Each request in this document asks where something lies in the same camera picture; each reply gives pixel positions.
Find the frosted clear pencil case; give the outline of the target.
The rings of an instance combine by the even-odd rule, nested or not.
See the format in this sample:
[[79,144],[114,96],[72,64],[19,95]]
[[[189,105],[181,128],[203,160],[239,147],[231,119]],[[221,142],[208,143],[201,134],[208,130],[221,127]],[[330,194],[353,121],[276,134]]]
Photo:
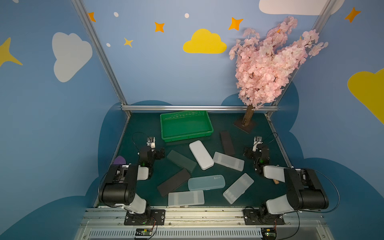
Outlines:
[[213,160],[216,164],[225,166],[227,168],[230,168],[239,172],[242,172],[244,170],[245,161],[234,158],[232,156],[215,152]]

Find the black pencil case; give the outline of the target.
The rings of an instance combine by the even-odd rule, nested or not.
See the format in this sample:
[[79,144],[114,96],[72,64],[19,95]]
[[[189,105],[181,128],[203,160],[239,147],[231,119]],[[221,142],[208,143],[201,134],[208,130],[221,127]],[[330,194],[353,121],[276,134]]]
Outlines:
[[183,169],[182,171],[178,172],[162,184],[158,186],[158,191],[162,197],[167,196],[172,191],[179,188],[182,184],[187,182],[191,178],[191,174],[186,170]]
[[229,156],[234,156],[235,148],[234,148],[230,133],[228,131],[221,131],[220,137],[221,137],[224,153]]

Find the dark translucent grey pencil case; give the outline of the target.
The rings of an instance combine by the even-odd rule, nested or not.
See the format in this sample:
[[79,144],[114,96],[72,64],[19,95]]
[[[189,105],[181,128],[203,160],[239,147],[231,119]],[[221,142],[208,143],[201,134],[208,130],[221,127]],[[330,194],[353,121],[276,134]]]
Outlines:
[[171,150],[170,153],[167,155],[167,159],[171,161],[172,163],[176,164],[177,166],[186,169],[188,172],[192,173],[196,166],[197,163],[184,155]]

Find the white opaque pencil case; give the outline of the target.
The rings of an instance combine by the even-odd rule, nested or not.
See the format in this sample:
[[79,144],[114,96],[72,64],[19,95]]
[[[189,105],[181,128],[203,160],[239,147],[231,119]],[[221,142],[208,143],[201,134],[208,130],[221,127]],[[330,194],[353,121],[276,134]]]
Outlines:
[[189,148],[203,171],[214,166],[213,158],[200,140],[190,143]]

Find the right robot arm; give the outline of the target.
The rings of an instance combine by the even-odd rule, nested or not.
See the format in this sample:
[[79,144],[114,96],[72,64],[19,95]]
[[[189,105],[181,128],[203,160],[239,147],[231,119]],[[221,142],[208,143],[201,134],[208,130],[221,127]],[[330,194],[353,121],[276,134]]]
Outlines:
[[313,212],[329,207],[329,198],[313,169],[295,169],[270,164],[270,150],[262,138],[254,138],[252,147],[244,147],[243,155],[252,160],[262,177],[286,184],[287,192],[265,201],[259,208],[260,217],[280,217],[296,211]]

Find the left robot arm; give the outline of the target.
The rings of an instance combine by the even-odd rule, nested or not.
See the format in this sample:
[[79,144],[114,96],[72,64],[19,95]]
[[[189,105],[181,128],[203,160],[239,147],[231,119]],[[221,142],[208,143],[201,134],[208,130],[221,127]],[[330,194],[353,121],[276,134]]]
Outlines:
[[156,160],[165,157],[165,150],[156,150],[155,137],[147,138],[147,145],[138,152],[139,162],[128,164],[118,156],[109,167],[99,187],[99,202],[110,208],[123,208],[131,215],[147,216],[149,204],[137,194],[137,182],[149,180]]

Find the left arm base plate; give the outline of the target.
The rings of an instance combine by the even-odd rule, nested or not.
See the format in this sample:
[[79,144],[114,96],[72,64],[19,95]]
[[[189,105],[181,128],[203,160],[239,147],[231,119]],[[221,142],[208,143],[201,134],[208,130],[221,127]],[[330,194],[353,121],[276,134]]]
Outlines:
[[166,210],[149,209],[144,214],[131,214],[127,212],[124,220],[125,226],[163,226],[165,223]]

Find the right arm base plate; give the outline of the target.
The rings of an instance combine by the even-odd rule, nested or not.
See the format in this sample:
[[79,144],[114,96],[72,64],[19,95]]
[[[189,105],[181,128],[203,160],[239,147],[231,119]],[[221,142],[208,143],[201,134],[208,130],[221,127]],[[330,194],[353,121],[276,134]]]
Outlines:
[[285,225],[282,215],[272,215],[266,210],[245,208],[243,217],[246,225]]

